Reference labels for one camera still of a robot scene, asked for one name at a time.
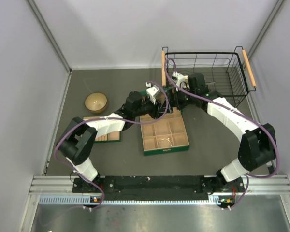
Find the white panel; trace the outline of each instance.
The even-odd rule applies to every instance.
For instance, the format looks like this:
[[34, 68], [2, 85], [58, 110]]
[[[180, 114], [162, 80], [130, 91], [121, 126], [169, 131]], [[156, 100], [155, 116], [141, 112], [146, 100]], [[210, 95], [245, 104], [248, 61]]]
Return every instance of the white panel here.
[[26, 1], [0, 1], [0, 232], [42, 173], [67, 73]]
[[160, 67], [161, 49], [252, 46], [276, 0], [35, 0], [73, 68]]
[[251, 65], [257, 81], [257, 107], [271, 123], [281, 153], [281, 171], [290, 179], [290, 0], [269, 28]]

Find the gray floor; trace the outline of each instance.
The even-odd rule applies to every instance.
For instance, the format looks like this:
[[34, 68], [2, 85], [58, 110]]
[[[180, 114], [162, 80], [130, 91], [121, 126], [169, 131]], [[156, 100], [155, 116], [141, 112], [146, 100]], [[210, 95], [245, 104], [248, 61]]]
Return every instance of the gray floor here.
[[[39, 205], [32, 232], [290, 232], [279, 196], [246, 196], [232, 211], [215, 205], [118, 205], [65, 212], [70, 207]], [[41, 226], [38, 218], [49, 225]]]
[[[161, 83], [161, 69], [73, 71], [57, 139], [73, 117], [96, 116], [84, 105], [90, 93], [106, 94], [109, 105], [103, 115], [108, 115], [121, 107], [130, 91], [145, 90], [147, 80]], [[250, 116], [246, 100], [238, 108]], [[134, 125], [121, 133], [119, 143], [95, 144], [90, 155], [93, 165], [101, 175], [214, 175], [237, 157], [239, 141], [215, 118], [189, 106], [183, 110], [183, 119], [189, 151], [144, 156], [141, 128]], [[51, 158], [47, 175], [70, 173], [69, 167]], [[268, 171], [261, 167], [253, 173], [267, 174]]]

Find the purple cable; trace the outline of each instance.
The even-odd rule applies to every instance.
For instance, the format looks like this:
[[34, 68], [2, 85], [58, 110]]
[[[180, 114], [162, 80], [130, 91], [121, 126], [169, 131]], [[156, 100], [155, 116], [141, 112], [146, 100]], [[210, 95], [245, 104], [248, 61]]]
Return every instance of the purple cable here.
[[[201, 96], [198, 96], [198, 95], [196, 95], [196, 94], [193, 94], [193, 93], [189, 93], [188, 91], [186, 91], [186, 90], [184, 90], [183, 88], [181, 88], [180, 86], [178, 86], [173, 80], [172, 80], [172, 78], [170, 78], [170, 76], [169, 76], [169, 74], [168, 74], [168, 72], [167, 72], [167, 64], [168, 64], [168, 61], [169, 60], [171, 60], [172, 62], [173, 62], [173, 65], [174, 65], [174, 71], [176, 71], [176, 64], [175, 64], [175, 61], [174, 61], [174, 59], [172, 59], [172, 58], [166, 58], [166, 60], [165, 60], [165, 63], [164, 63], [164, 71], [165, 71], [165, 74], [166, 74], [166, 77], [168, 78], [168, 80], [169, 80], [169, 82], [173, 85], [173, 86], [175, 86], [177, 89], [179, 89], [180, 91], [182, 91], [182, 92], [184, 92], [184, 93], [186, 93], [187, 95], [190, 95], [190, 96], [192, 96], [192, 97], [194, 97], [194, 98], [197, 98], [197, 99], [200, 99], [200, 100], [202, 100], [202, 101], [206, 101], [206, 102], [209, 102], [209, 103], [213, 103], [213, 104], [215, 104], [215, 105], [218, 105], [218, 106], [220, 106], [220, 107], [222, 107], [222, 108], [225, 108], [226, 110], [231, 110], [229, 107], [227, 107], [227, 106], [225, 106], [225, 105], [222, 105], [222, 104], [219, 104], [219, 103], [217, 103], [217, 102], [214, 102], [214, 101], [212, 101], [212, 100], [209, 100], [209, 99], [207, 99], [207, 98], [204, 98], [204, 97], [201, 97]], [[251, 118], [249, 118], [249, 117], [247, 117], [247, 116], [245, 116], [245, 115], [243, 115], [243, 114], [240, 114], [239, 112], [236, 112], [236, 111], [232, 111], [234, 114], [236, 114], [236, 115], [238, 115], [238, 116], [240, 116], [240, 117], [242, 117], [242, 118], [244, 118], [244, 119], [246, 119], [247, 121], [250, 121], [250, 122], [252, 122], [253, 124], [255, 124], [257, 127], [259, 127], [268, 137], [269, 137], [269, 139], [270, 139], [270, 141], [271, 141], [271, 143], [272, 143], [272, 145], [273, 145], [273, 147], [274, 147], [274, 151], [275, 151], [275, 154], [276, 154], [276, 160], [277, 160], [277, 162], [276, 162], [276, 167], [275, 167], [275, 170], [271, 173], [271, 174], [269, 174], [269, 175], [265, 175], [265, 176], [257, 176], [257, 175], [252, 175], [252, 174], [248, 174], [249, 176], [251, 176], [251, 177], [254, 177], [254, 178], [261, 178], [261, 179], [265, 179], [265, 178], [269, 178], [269, 177], [272, 177], [273, 175], [275, 175], [275, 174], [277, 174], [277, 172], [278, 172], [278, 170], [279, 170], [279, 167], [280, 167], [280, 155], [279, 155], [279, 152], [278, 152], [278, 149], [277, 149], [277, 145], [276, 145], [276, 143], [275, 143], [275, 140], [274, 140], [274, 138], [271, 136], [271, 134], [260, 124], [260, 123], [258, 123], [257, 121], [255, 121], [255, 120], [253, 120], [253, 119], [251, 119]]]

